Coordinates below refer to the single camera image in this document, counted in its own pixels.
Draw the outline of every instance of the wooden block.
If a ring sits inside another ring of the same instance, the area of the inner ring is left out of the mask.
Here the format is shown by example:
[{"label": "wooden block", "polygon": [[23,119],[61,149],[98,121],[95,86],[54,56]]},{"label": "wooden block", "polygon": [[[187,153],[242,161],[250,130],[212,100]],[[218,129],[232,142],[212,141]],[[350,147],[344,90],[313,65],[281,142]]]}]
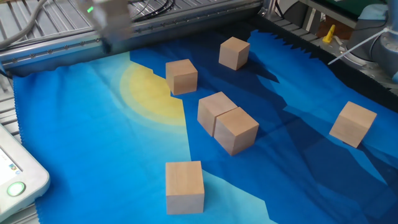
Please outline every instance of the wooden block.
[{"label": "wooden block", "polygon": [[196,91],[198,70],[189,59],[166,63],[166,82],[174,95]]},{"label": "wooden block", "polygon": [[205,186],[200,161],[166,163],[167,214],[202,213]]},{"label": "wooden block", "polygon": [[238,70],[248,61],[249,50],[249,43],[231,37],[221,44],[218,62],[233,70]]},{"label": "wooden block", "polygon": [[358,147],[376,116],[376,113],[348,102],[338,115],[329,134],[350,146]]},{"label": "wooden block", "polygon": [[199,100],[198,121],[211,137],[214,136],[217,116],[237,108],[223,93],[215,93]]},{"label": "wooden block", "polygon": [[214,138],[233,156],[254,144],[258,129],[259,123],[239,107],[217,117]]}]

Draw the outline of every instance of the yellow object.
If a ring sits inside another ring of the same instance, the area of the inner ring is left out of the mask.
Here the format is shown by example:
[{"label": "yellow object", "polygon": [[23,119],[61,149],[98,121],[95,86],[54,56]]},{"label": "yellow object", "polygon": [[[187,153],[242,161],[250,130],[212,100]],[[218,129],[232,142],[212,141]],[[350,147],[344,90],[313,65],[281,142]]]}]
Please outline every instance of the yellow object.
[{"label": "yellow object", "polygon": [[182,100],[172,97],[166,79],[155,75],[151,69],[132,63],[120,79],[120,94],[135,114],[185,129]]},{"label": "yellow object", "polygon": [[333,33],[334,33],[334,31],[335,31],[335,28],[336,28],[336,26],[335,25],[332,25],[332,27],[330,28],[330,30],[329,30],[329,33],[328,33],[328,35],[326,35],[323,39],[322,39],[322,41],[324,41],[325,43],[330,43],[331,42],[331,40],[332,40],[332,38],[333,38]]}]

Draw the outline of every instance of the green light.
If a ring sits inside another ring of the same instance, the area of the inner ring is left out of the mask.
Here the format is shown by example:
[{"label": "green light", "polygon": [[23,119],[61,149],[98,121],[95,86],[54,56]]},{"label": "green light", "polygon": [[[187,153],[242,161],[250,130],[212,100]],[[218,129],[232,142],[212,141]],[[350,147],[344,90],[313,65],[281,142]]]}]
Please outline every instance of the green light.
[{"label": "green light", "polygon": [[25,184],[22,182],[16,182],[11,184],[11,186],[8,187],[8,194],[10,196],[18,196],[22,194],[25,191]]}]

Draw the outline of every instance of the blue fabric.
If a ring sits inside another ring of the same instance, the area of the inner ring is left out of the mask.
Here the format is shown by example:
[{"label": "blue fabric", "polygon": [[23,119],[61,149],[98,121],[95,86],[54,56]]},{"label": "blue fabric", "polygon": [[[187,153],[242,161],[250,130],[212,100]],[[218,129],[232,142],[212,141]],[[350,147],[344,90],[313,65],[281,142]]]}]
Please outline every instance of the blue fabric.
[{"label": "blue fabric", "polygon": [[[218,63],[223,41],[209,32],[16,78],[23,144],[52,178],[36,202],[40,222],[395,223],[398,114],[270,34],[251,34],[237,72]],[[126,76],[164,78],[166,62],[186,58],[199,76],[196,92],[176,96],[182,124],[137,106],[151,84]],[[255,145],[234,157],[197,122],[198,100],[218,91],[260,124]],[[328,134],[347,101],[377,113],[357,149]],[[202,162],[205,212],[167,216],[165,162],[189,160]]]}]

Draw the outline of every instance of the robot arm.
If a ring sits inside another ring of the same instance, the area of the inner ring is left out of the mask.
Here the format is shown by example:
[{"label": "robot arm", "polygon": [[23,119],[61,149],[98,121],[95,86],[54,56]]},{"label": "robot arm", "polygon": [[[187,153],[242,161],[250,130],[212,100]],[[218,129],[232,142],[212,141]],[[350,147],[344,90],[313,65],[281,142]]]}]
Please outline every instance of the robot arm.
[{"label": "robot arm", "polygon": [[126,0],[77,0],[79,10],[100,34],[104,51],[112,43],[131,37],[131,18]]}]

